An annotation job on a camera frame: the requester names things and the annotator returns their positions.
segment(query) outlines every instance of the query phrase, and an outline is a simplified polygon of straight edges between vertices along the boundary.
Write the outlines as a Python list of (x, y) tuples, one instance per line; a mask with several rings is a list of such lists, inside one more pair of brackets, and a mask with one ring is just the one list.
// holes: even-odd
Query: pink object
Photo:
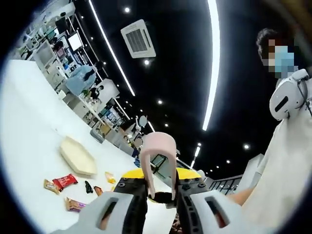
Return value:
[(171, 168), (172, 200), (174, 200), (176, 195), (176, 141), (172, 136), (166, 133), (149, 133), (143, 138), (143, 147), (139, 158), (144, 178), (148, 183), (152, 198), (155, 196), (155, 187), (150, 162), (151, 156), (158, 154), (166, 156), (169, 160)]

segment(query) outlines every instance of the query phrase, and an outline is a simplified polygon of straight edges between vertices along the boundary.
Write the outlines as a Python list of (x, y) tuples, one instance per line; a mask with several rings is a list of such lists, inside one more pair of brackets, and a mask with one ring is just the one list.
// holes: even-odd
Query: white shirt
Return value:
[[(308, 90), (312, 97), (312, 81)], [(304, 105), (298, 116), (276, 127), (258, 167), (262, 177), (243, 205), (246, 218), (266, 227), (282, 225), (301, 202), (311, 171), (312, 117)]]

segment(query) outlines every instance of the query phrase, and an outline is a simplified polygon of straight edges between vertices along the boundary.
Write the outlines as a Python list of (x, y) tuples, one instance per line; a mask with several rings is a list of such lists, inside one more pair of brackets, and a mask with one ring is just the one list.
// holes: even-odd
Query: beige tray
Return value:
[(97, 173), (95, 159), (74, 139), (67, 136), (60, 145), (60, 153), (76, 173), (89, 176)]

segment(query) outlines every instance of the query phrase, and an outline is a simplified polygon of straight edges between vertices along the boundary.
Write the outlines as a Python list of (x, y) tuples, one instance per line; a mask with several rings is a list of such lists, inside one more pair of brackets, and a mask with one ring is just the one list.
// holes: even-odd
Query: air conditioning vent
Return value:
[(132, 58), (156, 57), (144, 20), (140, 19), (121, 29), (121, 34)]

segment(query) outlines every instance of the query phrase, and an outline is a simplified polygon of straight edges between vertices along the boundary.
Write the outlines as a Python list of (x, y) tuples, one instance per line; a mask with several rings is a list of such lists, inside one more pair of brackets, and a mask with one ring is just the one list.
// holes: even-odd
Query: ceiling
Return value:
[[(188, 165), (200, 142), (194, 168), (208, 172), (212, 179), (243, 174), (249, 159), (265, 153), (277, 125), (268, 108), (276, 80), (264, 70), (255, 40), (264, 27), (285, 30), (276, 13), (254, 0), (217, 1), (220, 69), (211, 119), (207, 131), (203, 131), (212, 70), (207, 1), (92, 2), (135, 97), (101, 35), (88, 1), (77, 0), (76, 13), (87, 37), (94, 38), (89, 41), (98, 58), (107, 63), (109, 78), (119, 85), (119, 103), (130, 117), (147, 115), (156, 131), (172, 135), (180, 150), (179, 158)], [(125, 7), (131, 9), (129, 14), (124, 13)], [(139, 19), (145, 20), (156, 51), (148, 67), (144, 59), (131, 58), (120, 33)], [(96, 61), (91, 50), (86, 49), (91, 60)], [(149, 126), (143, 129), (146, 134), (151, 131)], [(249, 150), (243, 149), (244, 143), (250, 145)]]

